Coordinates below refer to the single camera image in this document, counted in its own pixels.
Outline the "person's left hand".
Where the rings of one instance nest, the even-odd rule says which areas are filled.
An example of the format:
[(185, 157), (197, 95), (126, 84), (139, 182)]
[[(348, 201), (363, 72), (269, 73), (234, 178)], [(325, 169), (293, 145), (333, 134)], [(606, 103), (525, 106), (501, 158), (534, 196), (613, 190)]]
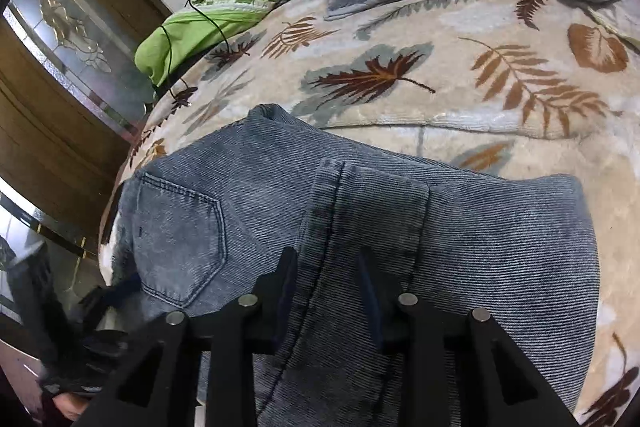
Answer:
[(77, 421), (85, 412), (89, 401), (73, 393), (61, 393), (52, 399), (56, 408), (70, 421)]

